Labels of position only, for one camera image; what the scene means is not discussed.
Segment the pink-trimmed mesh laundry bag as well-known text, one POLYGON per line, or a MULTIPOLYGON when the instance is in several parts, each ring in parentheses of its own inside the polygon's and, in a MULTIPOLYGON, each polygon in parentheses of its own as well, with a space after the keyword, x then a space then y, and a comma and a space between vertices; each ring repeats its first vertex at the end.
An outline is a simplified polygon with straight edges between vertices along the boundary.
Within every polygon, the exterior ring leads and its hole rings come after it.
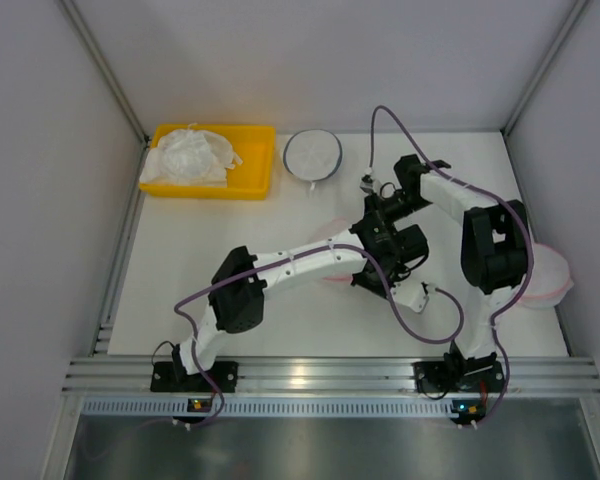
POLYGON ((327 246, 326 250, 320 251, 306 258, 315 272, 322 278, 334 282, 344 282, 350 285, 352 275, 359 272, 364 266, 364 257, 356 250, 332 249, 334 244, 344 244, 362 249, 359 238, 350 232, 351 224, 343 218, 336 218, 320 227, 310 238, 311 249, 316 246, 327 246))

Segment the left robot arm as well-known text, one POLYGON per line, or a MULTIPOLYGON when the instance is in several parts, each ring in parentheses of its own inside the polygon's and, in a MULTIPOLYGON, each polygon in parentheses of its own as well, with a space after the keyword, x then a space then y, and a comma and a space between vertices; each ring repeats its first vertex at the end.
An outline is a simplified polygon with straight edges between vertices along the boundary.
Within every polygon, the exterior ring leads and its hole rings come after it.
POLYGON ((389 225, 359 221, 331 237, 291 250, 255 254, 245 246, 229 252, 211 285, 174 307, 207 299, 203 318, 193 321, 192 334, 172 350, 175 375, 182 380, 209 370, 227 335, 259 326, 265 302, 309 281, 349 276, 361 287, 416 313, 428 302, 427 287, 408 278, 408 264, 426 259, 428 245, 419 227, 399 233, 389 225))

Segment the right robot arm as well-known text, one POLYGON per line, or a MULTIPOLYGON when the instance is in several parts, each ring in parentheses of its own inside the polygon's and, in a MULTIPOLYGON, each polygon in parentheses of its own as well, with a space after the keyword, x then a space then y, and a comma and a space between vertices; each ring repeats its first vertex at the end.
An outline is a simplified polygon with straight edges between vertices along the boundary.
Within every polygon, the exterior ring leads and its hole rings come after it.
POLYGON ((498 320, 519 300, 530 281, 534 256, 526 209, 449 173, 443 160, 401 157, 394 166, 399 186, 388 197, 363 178, 364 214, 357 227, 368 251, 380 261, 389 283, 398 287, 428 253, 417 227, 399 230, 398 221, 435 206, 461 228, 460 268, 473 287, 464 327, 453 345, 465 357, 498 354, 498 320))

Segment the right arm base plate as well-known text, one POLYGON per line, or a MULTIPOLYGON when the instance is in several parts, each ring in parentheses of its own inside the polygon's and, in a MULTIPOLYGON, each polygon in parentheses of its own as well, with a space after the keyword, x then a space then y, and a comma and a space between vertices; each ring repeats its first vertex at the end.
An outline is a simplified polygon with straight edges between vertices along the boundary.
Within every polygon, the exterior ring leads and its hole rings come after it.
POLYGON ((498 361, 462 370, 443 360, 429 360, 417 362, 413 369, 417 392, 434 399, 451 393, 500 393, 504 387, 498 361))

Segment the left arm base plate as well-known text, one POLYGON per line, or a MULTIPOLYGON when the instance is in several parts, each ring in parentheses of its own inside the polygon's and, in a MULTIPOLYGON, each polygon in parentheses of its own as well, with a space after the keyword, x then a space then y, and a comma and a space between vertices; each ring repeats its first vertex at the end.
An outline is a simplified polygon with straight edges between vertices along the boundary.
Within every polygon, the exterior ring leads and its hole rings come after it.
MULTIPOLYGON (((218 361, 206 374, 223 393, 234 393, 238 366, 237 362, 218 361)), ((153 366, 149 390, 154 393, 211 393, 213 388, 201 374, 187 375, 181 365, 161 361, 153 366)))

